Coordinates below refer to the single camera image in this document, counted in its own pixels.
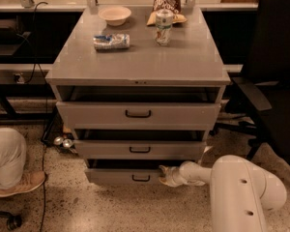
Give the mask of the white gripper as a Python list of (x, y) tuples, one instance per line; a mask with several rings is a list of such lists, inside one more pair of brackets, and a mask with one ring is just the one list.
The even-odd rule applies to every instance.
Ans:
[(184, 183), (184, 179), (181, 176), (178, 167), (168, 167), (165, 165), (160, 165), (159, 169), (162, 171), (163, 174), (165, 174), (165, 178), (159, 177), (159, 181), (163, 185), (175, 188), (181, 186)]

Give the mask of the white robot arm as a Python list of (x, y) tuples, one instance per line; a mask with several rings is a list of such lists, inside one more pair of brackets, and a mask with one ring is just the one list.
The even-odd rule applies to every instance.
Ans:
[(159, 180), (170, 187), (210, 187), (213, 232), (268, 232), (265, 211), (283, 207), (285, 185), (273, 173), (241, 157), (226, 155), (210, 168), (192, 161), (162, 166)]

